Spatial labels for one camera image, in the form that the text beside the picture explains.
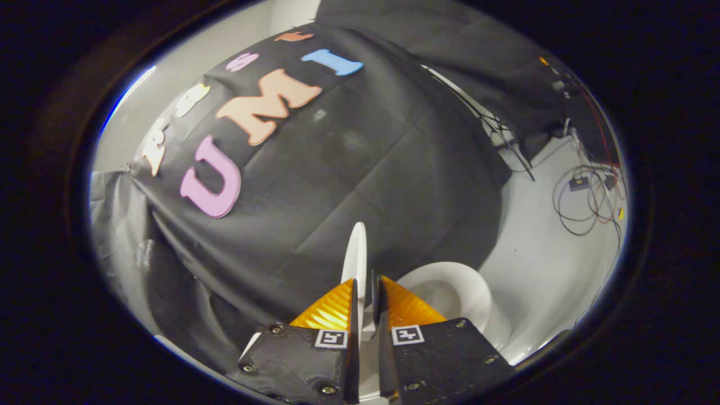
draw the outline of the foam letter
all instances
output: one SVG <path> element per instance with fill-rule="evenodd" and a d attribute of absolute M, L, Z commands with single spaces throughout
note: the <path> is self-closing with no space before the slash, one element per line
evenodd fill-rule
<path fill-rule="evenodd" d="M 222 176 L 223 186 L 220 194 L 210 192 L 195 176 L 195 168 L 185 172 L 180 184 L 180 195 L 188 197 L 202 212 L 213 218 L 220 218 L 230 212 L 240 195 L 240 170 L 217 146 L 212 143 L 212 135 L 206 136 L 195 151 L 195 160 L 204 160 Z"/>
<path fill-rule="evenodd" d="M 180 100 L 178 100 L 178 103 L 175 105 L 175 109 L 177 110 L 177 116 L 182 117 L 183 115 L 187 114 L 188 111 L 195 107 L 195 104 L 197 104 L 198 101 L 200 101 L 203 97 L 207 96 L 207 93 L 209 91 L 210 86 L 205 86 L 202 83 L 198 83 L 191 87 L 190 90 L 185 92 L 185 94 L 180 97 Z"/>
<path fill-rule="evenodd" d="M 280 97 L 287 100 L 291 108 L 302 107 L 314 99 L 323 89 L 308 86 L 285 74 L 284 69 L 274 70 L 260 78 L 260 97 L 235 97 L 226 102 L 215 114 L 216 118 L 228 117 L 248 133 L 252 146 L 263 143 L 275 131 L 275 123 L 256 117 L 286 118 L 287 108 Z"/>
<path fill-rule="evenodd" d="M 327 66 L 335 71 L 336 76 L 347 76 L 363 67 L 362 62 L 348 61 L 340 56 L 333 55 L 327 49 L 318 49 L 303 56 L 301 61 L 313 61 Z"/>
<path fill-rule="evenodd" d="M 143 145 L 143 157 L 150 162 L 150 173 L 153 177 L 158 173 L 160 163 L 163 161 L 163 156 L 165 156 L 165 146 L 160 146 L 160 144 L 165 141 L 163 129 L 166 126 L 163 119 L 158 118 L 152 129 L 150 129 L 150 137 Z"/>
<path fill-rule="evenodd" d="M 308 38 L 314 37 L 313 34 L 305 34 L 303 35 L 302 32 L 296 31 L 296 32 L 285 32 L 283 35 L 280 35 L 279 37 L 275 38 L 275 41 L 283 40 L 283 41 L 302 41 L 306 40 Z"/>
<path fill-rule="evenodd" d="M 225 70 L 231 71 L 231 72 L 239 71 L 240 69 L 249 65 L 250 63 L 252 63 L 254 60 L 256 60 L 259 57 L 260 57 L 260 55 L 258 55 L 257 53 L 253 53 L 253 54 L 244 53 L 244 54 L 238 56 L 237 58 L 233 59 L 231 62 L 229 62 L 226 65 Z"/>

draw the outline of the blue letter i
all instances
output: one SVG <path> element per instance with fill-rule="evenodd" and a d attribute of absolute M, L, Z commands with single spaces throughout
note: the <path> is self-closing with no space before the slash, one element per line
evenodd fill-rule
<path fill-rule="evenodd" d="M 318 49 L 315 52 L 308 53 L 300 60 L 303 62 L 313 61 L 323 64 L 328 68 L 333 69 L 336 76 L 347 76 L 363 67 L 362 62 L 348 61 L 345 58 L 333 55 L 327 49 Z"/>

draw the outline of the white floor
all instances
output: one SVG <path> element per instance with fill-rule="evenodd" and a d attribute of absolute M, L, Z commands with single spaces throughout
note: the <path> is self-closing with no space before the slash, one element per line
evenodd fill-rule
<path fill-rule="evenodd" d="M 542 160 L 567 139 L 553 138 L 534 161 Z M 510 167 L 522 170 L 512 152 L 500 154 Z M 531 170 L 535 182 L 527 173 L 514 173 L 503 188 L 500 236 L 480 274 L 513 328 L 500 351 L 510 364 L 522 361 L 558 332 L 572 328 L 611 270 L 618 247 L 613 224 L 596 223 L 587 236 L 574 236 L 562 227 L 552 206 L 553 186 L 578 164 L 577 149 L 571 142 Z M 565 192 L 563 215 L 589 216 L 586 195 L 586 191 Z M 616 213 L 625 207 L 625 201 L 617 201 Z M 619 221 L 622 233 L 626 220 Z M 568 226 L 582 233 L 589 224 L 570 222 Z"/>

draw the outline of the pink letter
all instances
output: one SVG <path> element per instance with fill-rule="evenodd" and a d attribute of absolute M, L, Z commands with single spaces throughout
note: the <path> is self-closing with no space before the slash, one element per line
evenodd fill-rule
<path fill-rule="evenodd" d="M 232 59 L 226 65 L 225 70 L 228 70 L 231 72 L 239 71 L 240 69 L 242 69 L 245 66 L 249 65 L 250 63 L 252 63 L 257 58 L 260 58 L 260 55 L 258 55 L 257 53 L 253 53 L 253 54 L 244 53 L 244 54 L 238 56 L 237 58 Z"/>
<path fill-rule="evenodd" d="M 206 136 L 195 151 L 195 160 L 204 160 L 222 176 L 220 194 L 212 194 L 195 176 L 195 168 L 187 169 L 180 184 L 180 195 L 188 197 L 202 212 L 220 218 L 230 212 L 240 195 L 240 170 L 217 146 L 212 135 Z"/>

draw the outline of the screw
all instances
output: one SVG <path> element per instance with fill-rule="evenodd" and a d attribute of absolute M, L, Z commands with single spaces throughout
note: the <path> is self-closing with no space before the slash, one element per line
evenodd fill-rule
<path fill-rule="evenodd" d="M 334 393 L 338 392 L 338 389 L 331 386 L 324 386 L 320 389 L 320 392 L 324 393 L 325 395 L 333 395 Z"/>

